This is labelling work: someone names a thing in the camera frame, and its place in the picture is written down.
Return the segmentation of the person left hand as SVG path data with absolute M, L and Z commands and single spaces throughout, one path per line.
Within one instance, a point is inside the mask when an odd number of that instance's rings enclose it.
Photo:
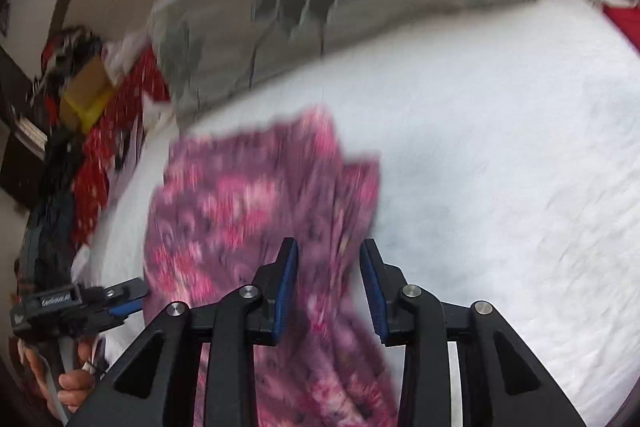
M 94 340 L 89 338 L 79 343 L 78 359 L 82 363 L 86 363 L 91 357 L 93 343 Z M 50 413 L 56 419 L 59 419 L 60 415 L 58 415 L 55 402 L 51 398 L 40 356 L 32 348 L 27 347 L 23 340 L 18 342 L 18 354 L 21 357 L 23 366 L 28 367 L 32 375 L 35 376 L 40 395 L 47 401 Z M 96 377 L 94 377 L 93 373 L 81 367 L 80 369 L 74 369 L 70 373 L 62 374 L 58 377 L 58 383 L 61 386 L 61 390 L 58 392 L 58 399 L 68 408 L 70 413 L 75 413 L 93 391 L 96 385 Z

